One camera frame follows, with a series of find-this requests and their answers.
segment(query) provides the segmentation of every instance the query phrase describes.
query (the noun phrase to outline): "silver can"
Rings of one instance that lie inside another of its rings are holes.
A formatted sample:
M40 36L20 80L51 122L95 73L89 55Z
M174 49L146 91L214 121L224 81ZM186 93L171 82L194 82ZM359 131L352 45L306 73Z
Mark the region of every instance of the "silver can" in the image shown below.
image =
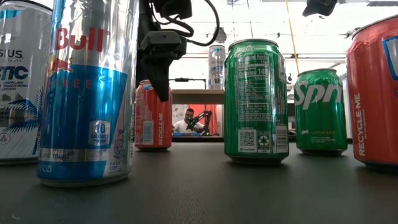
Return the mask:
M51 15L34 2L0 6L0 164L37 161Z
M37 176L44 185L115 182L132 167L138 0L56 0Z
M224 89L224 61L225 47L222 45L213 45L209 48L209 79L208 88L211 90Z

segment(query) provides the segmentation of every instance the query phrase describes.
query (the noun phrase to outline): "can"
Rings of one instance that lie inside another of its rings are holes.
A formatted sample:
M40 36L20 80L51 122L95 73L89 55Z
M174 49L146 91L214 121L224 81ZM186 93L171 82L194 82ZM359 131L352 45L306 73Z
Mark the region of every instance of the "can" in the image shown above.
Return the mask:
M354 33L347 52L354 156L398 171L398 15Z
M285 60L271 40L229 46L224 151L233 162L280 164L289 155Z
M343 82L336 70L302 72L294 85L296 145L305 154L347 150Z
M37 161L51 15L30 1L0 6L0 164Z
M208 88L211 90L224 89L224 61L225 47L222 45L212 45L209 48L209 79Z
M82 187L128 176L137 5L54 2L37 171L42 184Z
M136 91L134 145L142 151L164 151L172 145L172 91L161 102L149 80Z

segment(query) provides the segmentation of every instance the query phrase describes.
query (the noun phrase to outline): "red bull logo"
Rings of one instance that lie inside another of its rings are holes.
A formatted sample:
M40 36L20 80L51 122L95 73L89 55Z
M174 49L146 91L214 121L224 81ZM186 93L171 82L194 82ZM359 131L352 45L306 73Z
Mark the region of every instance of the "red bull logo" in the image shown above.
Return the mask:
M68 30L66 28L59 28L55 33L55 50L62 50L70 46L72 49L81 50L87 47L87 50L95 50L97 52L102 52L103 40L104 40L104 30L96 29L91 27L89 29L88 37L86 35L80 36L78 38L79 44L76 44L76 35L70 35L68 38Z
M59 58L54 58L54 56L50 56L49 64L48 64L48 76L52 76L55 72L59 72L60 70L64 70L66 72L73 72L73 69L70 68L72 64L72 58L69 59L69 63L67 61L61 60Z

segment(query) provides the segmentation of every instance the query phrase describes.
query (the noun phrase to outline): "qr code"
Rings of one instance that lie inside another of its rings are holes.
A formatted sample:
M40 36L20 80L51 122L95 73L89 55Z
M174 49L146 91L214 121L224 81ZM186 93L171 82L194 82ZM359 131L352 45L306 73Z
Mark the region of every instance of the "qr code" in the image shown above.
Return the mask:
M254 146L254 131L241 131L239 133L239 145L240 146Z

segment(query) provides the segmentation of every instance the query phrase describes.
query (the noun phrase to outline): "nutrition facts label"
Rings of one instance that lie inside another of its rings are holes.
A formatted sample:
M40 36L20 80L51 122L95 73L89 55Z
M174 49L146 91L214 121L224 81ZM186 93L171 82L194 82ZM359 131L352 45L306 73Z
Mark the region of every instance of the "nutrition facts label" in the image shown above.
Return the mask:
M236 66L239 121L271 121L269 66L266 54L239 58Z

